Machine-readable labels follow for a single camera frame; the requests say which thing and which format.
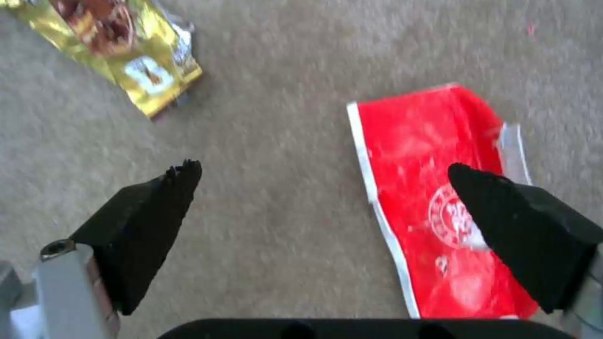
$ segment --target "black plastic part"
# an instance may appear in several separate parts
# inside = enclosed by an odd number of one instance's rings
[[[548,326],[521,320],[199,320],[159,339],[570,339]]]
[[[199,161],[121,189],[72,236],[94,248],[113,305],[130,315],[171,249],[201,179]]]
[[[603,230],[544,189],[454,164],[450,182],[488,246],[547,313],[570,306]]]

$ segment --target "red wrapper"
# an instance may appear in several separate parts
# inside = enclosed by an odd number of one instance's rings
[[[411,317],[530,317],[536,303],[487,247],[447,177],[455,162],[503,174],[504,122],[454,84],[352,103],[348,114]]]

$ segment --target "crumpled wrapper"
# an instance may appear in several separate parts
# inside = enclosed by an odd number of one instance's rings
[[[202,73],[193,26],[153,0],[0,0],[0,7],[121,87],[149,118]]]

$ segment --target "snack wrapper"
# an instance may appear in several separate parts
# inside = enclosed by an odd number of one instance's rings
[[[0,7],[121,87],[149,118],[202,73],[192,25],[153,0],[0,0]]]
[[[351,103],[348,116],[368,200],[413,318],[529,318],[537,304],[488,248],[448,167],[529,175],[519,128],[450,84]]]

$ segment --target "printed logo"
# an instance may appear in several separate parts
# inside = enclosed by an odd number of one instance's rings
[[[450,184],[440,187],[429,202],[429,223],[435,235],[455,249],[487,249],[484,238],[465,204]]]
[[[160,94],[174,83],[174,77],[147,56],[130,61],[125,66],[125,73],[150,95]]]

